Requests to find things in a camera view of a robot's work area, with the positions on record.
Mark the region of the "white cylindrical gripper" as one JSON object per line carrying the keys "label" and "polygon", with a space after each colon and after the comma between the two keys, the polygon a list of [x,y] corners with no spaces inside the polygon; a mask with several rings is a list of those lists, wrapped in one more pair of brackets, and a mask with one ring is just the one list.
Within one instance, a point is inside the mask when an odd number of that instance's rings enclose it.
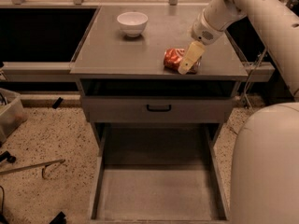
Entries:
{"label": "white cylindrical gripper", "polygon": [[182,75],[187,74],[204,54],[205,45],[214,43],[222,34],[223,21],[215,11],[205,8],[197,16],[192,25],[192,38],[198,41],[193,41],[185,50],[182,60],[179,63],[178,72]]}

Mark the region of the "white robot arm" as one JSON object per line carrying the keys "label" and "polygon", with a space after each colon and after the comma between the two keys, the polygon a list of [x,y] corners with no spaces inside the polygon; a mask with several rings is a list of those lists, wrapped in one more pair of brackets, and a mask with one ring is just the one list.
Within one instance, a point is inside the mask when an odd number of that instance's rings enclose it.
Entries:
{"label": "white robot arm", "polygon": [[[212,0],[192,26],[179,72],[187,73],[228,25],[248,17],[293,96],[299,90],[298,17],[279,0]],[[231,224],[299,224],[299,104],[270,105],[250,116],[235,140]]]}

